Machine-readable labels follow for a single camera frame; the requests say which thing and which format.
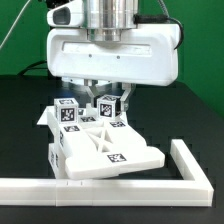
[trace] black and white pattern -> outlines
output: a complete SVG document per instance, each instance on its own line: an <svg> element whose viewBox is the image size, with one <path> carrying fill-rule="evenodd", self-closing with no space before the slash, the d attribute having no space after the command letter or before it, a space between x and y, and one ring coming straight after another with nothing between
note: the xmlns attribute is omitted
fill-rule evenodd
<svg viewBox="0 0 224 224"><path fill-rule="evenodd" d="M55 111L55 117L58 119L58 106L54 106L54 111Z"/></svg>
<svg viewBox="0 0 224 224"><path fill-rule="evenodd" d="M58 165L58 155L56 154L56 166L57 166L57 168L59 167L59 165Z"/></svg>
<svg viewBox="0 0 224 224"><path fill-rule="evenodd" d="M51 151L51 164L54 165L54 153Z"/></svg>
<svg viewBox="0 0 224 224"><path fill-rule="evenodd" d="M106 101L115 101L115 100L117 100L118 98L120 98L120 97L116 97L116 96L104 96L104 97L102 98L102 100L106 100Z"/></svg>
<svg viewBox="0 0 224 224"><path fill-rule="evenodd" d="M59 100L59 102L62 105L64 105L64 104L74 104L73 100L69 100L69 99Z"/></svg>
<svg viewBox="0 0 224 224"><path fill-rule="evenodd" d="M64 135L61 131L60 131L60 143L61 143L61 146L64 146Z"/></svg>
<svg viewBox="0 0 224 224"><path fill-rule="evenodd" d="M112 163L120 163L120 162L127 161L122 154L108 155L108 158L110 159Z"/></svg>
<svg viewBox="0 0 224 224"><path fill-rule="evenodd" d="M79 113L79 116L82 116L84 114L84 110L83 109L79 109L78 113Z"/></svg>
<svg viewBox="0 0 224 224"><path fill-rule="evenodd" d="M110 104L100 104L100 116L112 117L112 105Z"/></svg>
<svg viewBox="0 0 224 224"><path fill-rule="evenodd" d="M96 121L93 117L81 117L83 122L93 122Z"/></svg>
<svg viewBox="0 0 224 224"><path fill-rule="evenodd" d="M80 131L80 129L77 126L69 126L69 127L64 127L66 132L75 132L75 131Z"/></svg>
<svg viewBox="0 0 224 224"><path fill-rule="evenodd" d="M75 109L63 108L61 109L61 122L75 121Z"/></svg>
<svg viewBox="0 0 224 224"><path fill-rule="evenodd" d="M122 127L125 127L125 124L121 121L119 122L111 122L110 123L114 128L122 128Z"/></svg>

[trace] black cable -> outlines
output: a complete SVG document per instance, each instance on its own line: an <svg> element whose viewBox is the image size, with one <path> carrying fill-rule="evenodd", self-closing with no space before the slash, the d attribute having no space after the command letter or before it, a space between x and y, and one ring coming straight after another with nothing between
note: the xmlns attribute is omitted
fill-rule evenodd
<svg viewBox="0 0 224 224"><path fill-rule="evenodd" d="M47 63L47 60L38 61L38 62L35 62L35 63L27 66L27 68L32 68L32 67L35 67L37 65L42 65L42 64L46 64L46 63Z"/></svg>
<svg viewBox="0 0 224 224"><path fill-rule="evenodd" d="M180 47L180 45L184 41L184 28L183 28L183 25L181 24L181 22L179 20L175 19L175 18L168 17L167 20L176 23L180 28L180 40L179 40L177 46L174 48L174 50L176 50L178 47Z"/></svg>
<svg viewBox="0 0 224 224"><path fill-rule="evenodd" d="M151 23L166 23L167 21L172 21L176 23L180 28L180 40L177 46L174 48L176 50L183 43L184 40L184 28L180 21L177 19L168 17L167 15L134 15L134 23L135 24L151 24Z"/></svg>
<svg viewBox="0 0 224 224"><path fill-rule="evenodd" d="M24 76L26 72L30 71L30 70L48 70L48 68L25 68L22 71L20 71L17 75L18 76Z"/></svg>

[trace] metal cylinder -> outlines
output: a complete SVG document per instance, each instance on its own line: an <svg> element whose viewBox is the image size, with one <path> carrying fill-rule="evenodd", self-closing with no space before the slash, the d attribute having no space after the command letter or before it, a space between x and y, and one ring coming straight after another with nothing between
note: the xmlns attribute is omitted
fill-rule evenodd
<svg viewBox="0 0 224 224"><path fill-rule="evenodd" d="M138 0L85 0L85 28L91 41L120 41L121 30L135 28Z"/></svg>

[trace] white 3d printed part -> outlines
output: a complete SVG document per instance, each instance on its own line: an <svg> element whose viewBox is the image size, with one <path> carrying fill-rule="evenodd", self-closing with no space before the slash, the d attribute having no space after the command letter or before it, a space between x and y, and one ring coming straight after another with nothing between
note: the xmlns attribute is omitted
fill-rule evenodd
<svg viewBox="0 0 224 224"><path fill-rule="evenodd" d="M0 179L0 204L211 206L214 190L182 140L172 140L171 156L184 180Z"/></svg>

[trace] white block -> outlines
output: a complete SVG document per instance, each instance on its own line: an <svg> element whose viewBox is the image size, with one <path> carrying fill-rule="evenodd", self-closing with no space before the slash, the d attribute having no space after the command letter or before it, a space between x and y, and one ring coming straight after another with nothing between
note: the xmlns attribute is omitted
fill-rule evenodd
<svg viewBox="0 0 224 224"><path fill-rule="evenodd" d="M60 124L77 122L79 104L74 98L55 99L55 117Z"/></svg>
<svg viewBox="0 0 224 224"><path fill-rule="evenodd" d="M115 119L120 115L118 104L120 106L120 97L112 95L104 95L97 99L97 115L99 118Z"/></svg>

